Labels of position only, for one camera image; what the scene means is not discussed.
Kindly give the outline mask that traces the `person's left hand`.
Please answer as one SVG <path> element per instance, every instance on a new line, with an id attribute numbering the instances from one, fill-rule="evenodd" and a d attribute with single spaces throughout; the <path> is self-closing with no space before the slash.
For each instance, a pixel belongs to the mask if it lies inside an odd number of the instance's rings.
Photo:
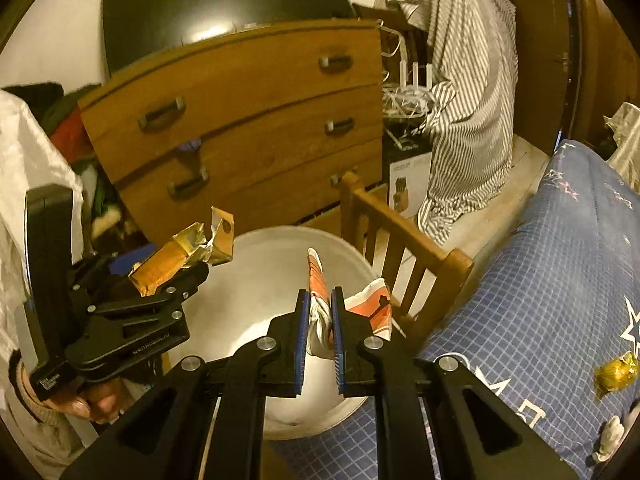
<path id="1" fill-rule="evenodd" d="M 87 387 L 69 384 L 44 401 L 44 405 L 52 410 L 99 425 L 114 422 L 133 403 L 131 394 L 120 378 Z"/>

